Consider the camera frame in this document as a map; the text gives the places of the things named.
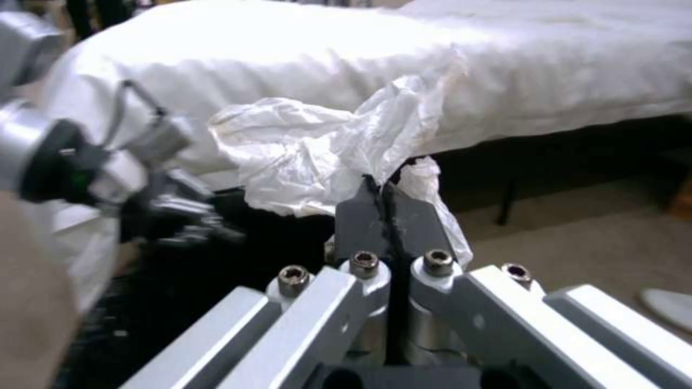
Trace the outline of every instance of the wire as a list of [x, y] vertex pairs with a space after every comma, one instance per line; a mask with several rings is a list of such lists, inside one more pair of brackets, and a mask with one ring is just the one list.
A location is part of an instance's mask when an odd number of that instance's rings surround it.
[[116, 101], [113, 107], [113, 114], [111, 115], [111, 121], [106, 129], [106, 137], [99, 144], [99, 147], [105, 149], [116, 137], [118, 133], [118, 128], [122, 122], [123, 110], [125, 106], [125, 92], [131, 89], [143, 102], [145, 102], [149, 107], [154, 110], [157, 118], [160, 118], [166, 114], [164, 108], [162, 108], [155, 99], [149, 95], [144, 88], [136, 84], [132, 80], [123, 80], [116, 89]]

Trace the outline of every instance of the beige carpet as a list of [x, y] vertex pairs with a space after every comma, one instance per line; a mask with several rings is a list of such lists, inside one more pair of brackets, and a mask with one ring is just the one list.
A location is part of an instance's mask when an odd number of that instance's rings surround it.
[[509, 223], [498, 208], [457, 214], [475, 259], [525, 265], [547, 291], [593, 284], [692, 343], [638, 301], [643, 288], [692, 293], [692, 223], [668, 216], [652, 177], [613, 181], [517, 201]]

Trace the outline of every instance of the hex socket bolt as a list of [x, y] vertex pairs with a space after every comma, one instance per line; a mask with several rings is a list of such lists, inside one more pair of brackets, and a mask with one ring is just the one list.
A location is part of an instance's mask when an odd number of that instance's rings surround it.
[[430, 250], [423, 255], [423, 269], [433, 277], [446, 277], [452, 273], [454, 259], [445, 250]]
[[531, 281], [534, 280], [531, 272], [520, 264], [503, 264], [500, 270], [526, 289], [531, 287]]
[[303, 266], [288, 265], [279, 271], [277, 277], [279, 293], [285, 297], [298, 297], [310, 281], [310, 273]]
[[369, 251], [357, 251], [349, 260], [349, 272], [358, 278], [368, 279], [377, 275], [380, 259]]

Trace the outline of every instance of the white bedsheet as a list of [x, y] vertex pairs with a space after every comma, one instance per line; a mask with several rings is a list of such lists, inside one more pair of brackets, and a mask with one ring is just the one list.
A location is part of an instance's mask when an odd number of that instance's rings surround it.
[[[467, 77], [450, 89], [440, 130], [418, 154], [441, 152], [691, 110], [686, 3], [416, 0], [395, 11], [176, 3], [71, 49], [47, 77], [41, 106], [94, 138], [103, 137], [124, 78], [202, 121], [265, 97], [353, 110], [386, 82], [455, 51]], [[146, 121], [132, 99], [118, 139]], [[205, 129], [199, 140], [214, 141]], [[181, 163], [197, 174], [228, 169], [213, 153], [187, 153]]]

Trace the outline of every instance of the metal bar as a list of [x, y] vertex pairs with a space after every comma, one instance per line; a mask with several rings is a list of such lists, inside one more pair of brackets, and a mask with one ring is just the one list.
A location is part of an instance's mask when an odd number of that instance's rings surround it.
[[663, 388], [692, 388], [692, 346], [591, 285], [544, 301]]
[[352, 275], [323, 268], [219, 388], [299, 388], [319, 363], [339, 363], [368, 305]]
[[264, 294], [237, 287], [123, 388], [213, 387], [280, 314], [279, 305]]
[[485, 363], [516, 361], [555, 388], [655, 388], [494, 266], [455, 278], [415, 278], [411, 292]]

